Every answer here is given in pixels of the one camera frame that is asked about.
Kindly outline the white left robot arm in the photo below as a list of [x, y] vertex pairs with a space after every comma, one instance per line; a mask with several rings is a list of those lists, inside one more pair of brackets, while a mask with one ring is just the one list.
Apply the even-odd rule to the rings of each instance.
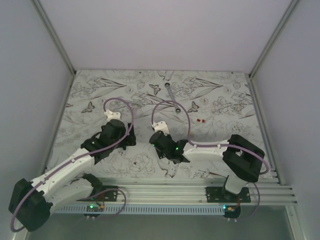
[[[105, 186], [87, 170], [117, 149], [136, 144], [133, 123], [125, 125], [112, 119], [101, 131], [85, 140], [67, 160], [30, 181], [22, 178], [13, 188], [8, 210], [12, 213], [10, 229], [33, 232], [39, 229], [57, 209], [74, 201], [96, 201], [101, 196], [117, 199], [117, 186]], [[22, 227], [15, 228], [15, 221]]]

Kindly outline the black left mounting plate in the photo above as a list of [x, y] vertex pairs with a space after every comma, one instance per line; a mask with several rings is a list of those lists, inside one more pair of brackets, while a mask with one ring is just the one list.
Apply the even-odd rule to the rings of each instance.
[[103, 185], [100, 189], [94, 189], [90, 196], [84, 201], [88, 202], [116, 202], [118, 198], [118, 186], [116, 185]]

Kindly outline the black mounting plate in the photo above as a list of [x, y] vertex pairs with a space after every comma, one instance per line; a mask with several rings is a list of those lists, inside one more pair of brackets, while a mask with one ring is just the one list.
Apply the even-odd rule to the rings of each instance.
[[208, 203], [236, 204], [238, 200], [240, 200], [241, 203], [251, 202], [251, 196], [247, 187], [243, 187], [240, 193], [234, 194], [225, 190], [224, 187], [208, 186], [205, 188], [205, 196]]
[[118, 198], [118, 186], [116, 185], [103, 185], [100, 189], [94, 189], [90, 196], [84, 201], [88, 202], [116, 202]]

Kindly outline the aluminium frame post left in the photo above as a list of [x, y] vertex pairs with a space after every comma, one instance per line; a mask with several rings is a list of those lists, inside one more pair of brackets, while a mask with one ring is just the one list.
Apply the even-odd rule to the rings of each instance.
[[40, 0], [31, 0], [32, 5], [34, 6], [37, 14], [39, 15], [42, 23], [44, 24], [45, 29], [47, 30], [51, 40], [53, 41], [60, 57], [62, 58], [64, 64], [66, 65], [69, 72], [74, 76], [76, 74], [76, 70], [57, 34], [55, 28], [45, 10]]

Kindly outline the aluminium frame post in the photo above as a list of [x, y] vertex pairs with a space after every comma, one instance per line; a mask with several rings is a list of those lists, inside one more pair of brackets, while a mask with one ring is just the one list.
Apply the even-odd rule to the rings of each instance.
[[294, 13], [295, 9], [297, 8], [300, 0], [291, 0], [290, 4], [286, 8], [284, 14], [282, 15], [280, 21], [278, 22], [276, 28], [274, 29], [271, 37], [268, 39], [263, 51], [261, 52], [260, 56], [258, 57], [256, 63], [254, 64], [251, 72], [249, 73], [249, 78], [252, 79], [256, 73], [258, 72], [259, 68], [263, 64], [265, 58], [268, 56], [269, 52], [271, 51], [273, 45], [278, 40], [279, 36], [281, 35], [282, 31], [286, 27], [289, 19], [291, 18], [292, 14]]
[[57, 34], [55, 28], [45, 10], [40, 0], [31, 0], [32, 5], [34, 6], [37, 14], [39, 15], [42, 23], [44, 24], [45, 29], [47, 30], [51, 40], [53, 41], [60, 57], [62, 58], [64, 64], [66, 65], [69, 72], [74, 76], [76, 74], [76, 70]]

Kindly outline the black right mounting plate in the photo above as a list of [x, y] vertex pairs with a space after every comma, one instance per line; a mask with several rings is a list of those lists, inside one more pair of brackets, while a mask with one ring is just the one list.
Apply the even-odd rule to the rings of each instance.
[[234, 194], [225, 190], [224, 187], [208, 186], [205, 188], [205, 196], [208, 203], [236, 204], [238, 200], [240, 200], [241, 203], [251, 202], [251, 196], [247, 187], [243, 187], [240, 193]]

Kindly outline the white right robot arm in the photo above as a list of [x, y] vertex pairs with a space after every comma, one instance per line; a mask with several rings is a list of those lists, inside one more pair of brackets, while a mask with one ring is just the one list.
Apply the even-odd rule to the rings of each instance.
[[158, 131], [149, 143], [160, 157], [174, 164], [209, 161], [227, 169], [221, 195], [229, 203], [239, 197], [246, 184], [258, 182], [262, 165], [266, 163], [264, 151], [238, 134], [213, 146], [204, 146], [203, 142], [191, 144], [186, 139], [175, 142], [169, 134]]

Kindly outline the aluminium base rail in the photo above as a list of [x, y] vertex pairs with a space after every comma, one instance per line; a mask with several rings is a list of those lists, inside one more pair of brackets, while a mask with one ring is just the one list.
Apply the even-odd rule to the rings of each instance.
[[[206, 205], [206, 187], [221, 187], [223, 178], [102, 178], [107, 186], [118, 186], [125, 192], [130, 204], [199, 204]], [[263, 206], [296, 205], [293, 188], [281, 185], [277, 178], [262, 179], [257, 184], [247, 185], [251, 202], [256, 205], [258, 199]]]

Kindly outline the aluminium frame post right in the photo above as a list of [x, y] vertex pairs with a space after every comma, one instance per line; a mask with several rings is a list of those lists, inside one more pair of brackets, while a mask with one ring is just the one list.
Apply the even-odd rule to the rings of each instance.
[[282, 15], [280, 21], [278, 22], [276, 28], [274, 29], [271, 37], [268, 39], [263, 51], [261, 52], [260, 56], [258, 57], [256, 63], [254, 64], [251, 72], [249, 73], [249, 78], [252, 79], [256, 73], [258, 72], [259, 68], [263, 64], [265, 58], [268, 56], [269, 52], [271, 51], [273, 45], [278, 40], [279, 36], [281, 35], [282, 31], [286, 27], [289, 19], [291, 18], [292, 14], [294, 13], [295, 9], [297, 8], [300, 0], [291, 0], [290, 4], [286, 8], [284, 14]]

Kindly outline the silver ratchet wrench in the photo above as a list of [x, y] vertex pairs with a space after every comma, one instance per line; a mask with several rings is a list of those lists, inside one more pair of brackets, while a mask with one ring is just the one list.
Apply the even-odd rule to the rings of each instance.
[[173, 105], [174, 105], [175, 112], [176, 112], [177, 114], [179, 114], [179, 113], [181, 112], [181, 109], [179, 108], [179, 106], [178, 106], [177, 103], [176, 103], [176, 99], [175, 99], [175, 96], [174, 96], [174, 94], [173, 94], [173, 92], [172, 92], [170, 83], [169, 83], [169, 82], [166, 82], [166, 83], [164, 84], [164, 86], [165, 86], [165, 88], [167, 89], [168, 94], [169, 94], [169, 96], [170, 96], [170, 98], [171, 98], [171, 101], [172, 101], [172, 103], [173, 103]]

